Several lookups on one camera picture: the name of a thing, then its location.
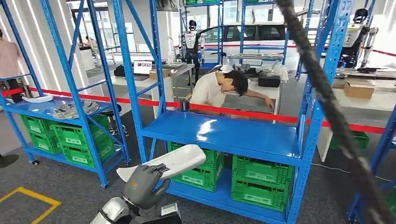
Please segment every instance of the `white car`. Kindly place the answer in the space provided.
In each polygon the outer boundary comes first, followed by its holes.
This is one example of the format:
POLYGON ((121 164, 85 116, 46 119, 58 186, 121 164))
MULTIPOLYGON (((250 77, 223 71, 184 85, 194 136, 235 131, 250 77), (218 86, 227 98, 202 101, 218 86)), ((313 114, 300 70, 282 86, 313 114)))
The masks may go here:
MULTIPOLYGON (((211 27, 201 31, 205 34, 205 51, 204 57, 206 63, 217 63, 217 51, 208 49, 217 49, 217 27, 211 27)), ((244 46, 274 46, 283 47, 285 43, 286 27, 282 22, 260 22, 245 23, 244 46)), ((227 24, 224 26, 224 35, 220 34, 223 39, 223 52, 227 55, 239 53, 240 51, 240 24, 227 24)), ((283 53, 283 50, 253 50, 245 49, 244 53, 264 53, 277 54, 283 53)), ((285 65, 288 70, 296 70, 299 60, 299 54, 295 43, 289 38, 287 43, 285 65)), ((258 60, 243 60, 243 63, 261 64, 258 60)))

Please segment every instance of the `caster wheel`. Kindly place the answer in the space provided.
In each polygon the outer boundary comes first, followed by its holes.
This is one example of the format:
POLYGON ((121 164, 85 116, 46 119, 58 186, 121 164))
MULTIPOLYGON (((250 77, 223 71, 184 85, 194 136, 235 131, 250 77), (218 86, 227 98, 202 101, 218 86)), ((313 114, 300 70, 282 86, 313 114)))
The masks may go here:
POLYGON ((32 162, 32 164, 33 164, 33 166, 37 166, 38 164, 40 164, 40 161, 35 160, 35 161, 32 162))

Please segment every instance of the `white foam piece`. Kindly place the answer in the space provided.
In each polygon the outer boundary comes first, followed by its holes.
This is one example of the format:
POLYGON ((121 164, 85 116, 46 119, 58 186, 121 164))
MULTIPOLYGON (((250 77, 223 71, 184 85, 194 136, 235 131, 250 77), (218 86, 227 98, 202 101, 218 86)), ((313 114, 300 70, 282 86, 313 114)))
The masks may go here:
MULTIPOLYGON (((185 145, 176 149, 175 151, 150 160, 143 165, 155 166, 161 163, 165 164, 169 170, 163 173, 161 180, 164 180, 174 177, 184 171, 194 169, 204 163, 205 160, 206 155, 199 146, 185 145)), ((118 168, 117 174, 123 181, 127 182, 136 168, 137 166, 130 168, 118 168)))

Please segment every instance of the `gray carpet floor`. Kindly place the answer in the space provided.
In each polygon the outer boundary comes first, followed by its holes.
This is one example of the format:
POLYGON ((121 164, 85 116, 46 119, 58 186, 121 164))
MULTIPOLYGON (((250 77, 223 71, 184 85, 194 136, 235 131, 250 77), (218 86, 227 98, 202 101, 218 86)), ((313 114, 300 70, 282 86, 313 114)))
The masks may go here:
MULTIPOLYGON (((300 96, 304 80, 298 83, 290 81, 282 93, 281 114, 296 115, 300 107, 300 96)), ((251 109, 253 101, 244 98, 227 97, 226 105, 241 109, 251 109)), ((263 106, 256 110, 266 110, 263 106)), ((373 111, 346 110, 347 119, 350 122, 360 122, 384 126, 389 113, 378 113, 373 111)), ((153 119, 152 109, 141 107, 142 123, 148 124, 153 119)), ((131 166, 139 163, 137 154, 137 144, 134 136, 132 115, 127 112, 122 116, 123 124, 127 126, 130 137, 128 138, 128 149, 132 157, 131 166)), ((6 128, 1 129, 1 141, 7 141, 6 137, 13 135, 8 128, 7 120, 3 124, 6 128)), ((364 152, 370 156, 375 150, 379 140, 379 135, 371 134, 370 144, 364 152)), ((21 148, 12 153, 19 154, 20 158, 9 167, 0 169, 0 197, 22 186, 39 194, 53 198, 61 202, 53 212, 47 215, 40 223, 89 223, 97 214, 98 208, 104 205, 111 197, 121 196, 124 182, 116 175, 115 170, 107 175, 110 182, 107 189, 100 187, 99 180, 94 173, 84 171, 72 166, 60 164, 45 158, 38 158, 41 163, 32 166, 28 163, 21 148)), ((156 155, 163 153, 163 144, 158 141, 156 155)), ((396 157, 395 152, 391 152, 382 164, 379 175, 384 178, 394 178, 393 170, 396 164, 393 163, 396 157)), ((318 154, 315 154, 314 163, 320 163, 318 154)), ((339 150, 334 150, 328 154, 323 165, 349 170, 348 164, 339 150)), ((298 216, 299 224, 343 224, 346 221, 346 212, 354 195, 354 183, 350 181, 350 176, 336 170, 330 170, 319 166, 312 166, 308 182, 303 197, 303 202, 298 216)), ((166 195, 167 202, 177 202, 179 204, 183 223, 185 224, 259 224, 256 220, 235 215, 223 210, 195 203, 183 198, 166 195)), ((47 209, 48 205, 29 198, 28 196, 17 194, 0 203, 0 223, 19 224, 30 223, 41 212, 47 209)))

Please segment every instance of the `power cable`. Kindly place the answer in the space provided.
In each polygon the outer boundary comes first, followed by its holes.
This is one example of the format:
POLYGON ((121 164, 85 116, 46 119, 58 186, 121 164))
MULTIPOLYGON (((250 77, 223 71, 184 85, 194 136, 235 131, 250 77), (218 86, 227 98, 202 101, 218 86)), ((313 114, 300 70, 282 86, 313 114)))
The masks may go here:
POLYGON ((362 195, 368 206, 368 211, 376 224, 393 223, 394 220, 385 199, 374 182, 370 166, 366 159, 358 153, 356 142, 351 130, 349 130, 345 116, 339 110, 341 107, 338 105, 330 83, 320 67, 319 60, 315 57, 307 33, 297 19, 293 3, 291 0, 276 0, 276 3, 284 16, 288 31, 291 36, 295 37, 294 41, 308 73, 308 78, 316 90, 316 99, 320 102, 323 113, 339 143, 339 147, 349 160, 356 189, 362 195))

